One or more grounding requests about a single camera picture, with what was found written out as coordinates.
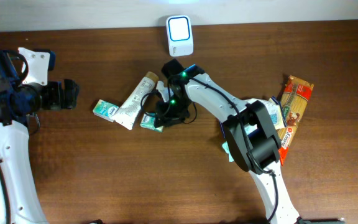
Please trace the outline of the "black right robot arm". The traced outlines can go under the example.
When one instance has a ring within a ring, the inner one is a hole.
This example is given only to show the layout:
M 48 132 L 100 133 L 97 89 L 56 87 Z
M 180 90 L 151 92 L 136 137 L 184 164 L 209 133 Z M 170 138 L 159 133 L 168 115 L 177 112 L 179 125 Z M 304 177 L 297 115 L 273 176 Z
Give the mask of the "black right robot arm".
M 228 93 L 199 66 L 184 68 L 173 59 L 162 67 L 167 84 L 159 88 L 155 126 L 169 127 L 189 118 L 188 107 L 197 103 L 217 118 L 226 135 L 234 162 L 253 178 L 264 203 L 267 223 L 303 223 L 283 181 L 281 140 L 267 107 Z

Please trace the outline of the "cream snack bag blue label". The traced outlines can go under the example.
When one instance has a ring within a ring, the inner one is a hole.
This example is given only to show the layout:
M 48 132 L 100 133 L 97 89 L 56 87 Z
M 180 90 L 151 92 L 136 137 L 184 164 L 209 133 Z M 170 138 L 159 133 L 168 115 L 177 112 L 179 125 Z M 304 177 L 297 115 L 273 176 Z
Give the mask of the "cream snack bag blue label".
M 237 106 L 237 109 L 241 112 L 242 110 L 247 108 L 246 104 L 252 104 L 255 103 L 256 101 L 261 102 L 266 107 L 270 119 L 272 120 L 272 123 L 276 130 L 285 127 L 285 122 L 283 121 L 282 109 L 275 98 L 271 98 L 269 100 L 262 100 L 256 98 L 240 100 L 238 98 L 235 98 L 232 102 Z M 221 132 L 223 134 L 223 138 L 226 139 L 226 134 L 223 128 L 223 122 L 227 120 L 229 115 L 235 116 L 237 113 L 235 109 L 230 105 L 230 103 L 227 100 L 225 100 L 223 97 L 220 98 L 218 105 L 219 105 L 219 112 L 221 113 L 220 116 L 221 119 L 219 119 L 219 125 L 221 128 Z

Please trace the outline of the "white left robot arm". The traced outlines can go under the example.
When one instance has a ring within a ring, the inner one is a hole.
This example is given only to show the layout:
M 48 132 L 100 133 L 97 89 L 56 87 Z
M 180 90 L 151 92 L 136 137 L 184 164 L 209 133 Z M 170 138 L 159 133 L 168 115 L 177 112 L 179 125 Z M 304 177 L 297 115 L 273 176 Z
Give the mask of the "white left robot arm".
M 46 223 L 29 159 L 29 119 L 40 110 L 72 110 L 74 80 L 48 80 L 49 49 L 0 50 L 0 223 Z

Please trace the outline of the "green tissue pack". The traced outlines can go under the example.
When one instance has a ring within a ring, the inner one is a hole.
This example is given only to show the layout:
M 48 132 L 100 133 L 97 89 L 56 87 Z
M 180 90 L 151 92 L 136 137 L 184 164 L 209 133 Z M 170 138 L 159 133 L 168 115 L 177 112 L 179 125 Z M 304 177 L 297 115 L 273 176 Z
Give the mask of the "green tissue pack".
M 118 109 L 119 107 L 117 105 L 104 100 L 99 100 L 96 106 L 93 108 L 93 114 L 102 119 L 114 122 L 113 116 Z
M 150 115 L 144 114 L 140 126 L 145 129 L 153 130 L 162 133 L 163 132 L 163 126 L 155 127 L 155 114 L 151 113 Z

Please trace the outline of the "orange red snack bag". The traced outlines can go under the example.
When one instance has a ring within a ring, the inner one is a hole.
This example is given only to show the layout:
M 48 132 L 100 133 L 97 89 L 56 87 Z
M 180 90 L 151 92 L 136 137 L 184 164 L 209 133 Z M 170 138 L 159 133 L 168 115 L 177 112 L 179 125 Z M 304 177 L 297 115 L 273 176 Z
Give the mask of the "orange red snack bag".
M 285 128 L 278 130 L 278 136 L 281 139 L 281 148 L 278 150 L 281 166 L 284 165 L 290 144 L 295 137 L 313 88 L 314 85 L 306 80 L 292 75 L 288 77 L 280 100 L 284 122 L 287 125 Z

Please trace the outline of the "white tube with gold cap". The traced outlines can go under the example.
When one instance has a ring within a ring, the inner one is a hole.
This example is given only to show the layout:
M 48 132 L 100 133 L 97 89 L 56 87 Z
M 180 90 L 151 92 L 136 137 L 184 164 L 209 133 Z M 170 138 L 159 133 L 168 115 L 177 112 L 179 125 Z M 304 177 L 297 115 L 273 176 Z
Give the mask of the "white tube with gold cap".
M 158 80 L 159 77 L 155 73 L 147 72 L 127 100 L 113 115 L 113 120 L 126 129 L 132 130 L 136 118 L 140 113 L 141 99 L 154 89 Z

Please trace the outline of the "mint green wipes pack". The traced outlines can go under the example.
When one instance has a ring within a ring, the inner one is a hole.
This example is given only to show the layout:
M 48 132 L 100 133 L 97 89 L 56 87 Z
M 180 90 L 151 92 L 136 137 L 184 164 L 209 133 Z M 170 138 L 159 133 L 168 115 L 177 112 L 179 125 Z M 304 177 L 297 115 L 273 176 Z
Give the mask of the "mint green wipes pack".
M 222 144 L 222 148 L 225 151 L 225 153 L 227 154 L 229 162 L 233 162 L 234 159 L 231 156 L 227 141 Z

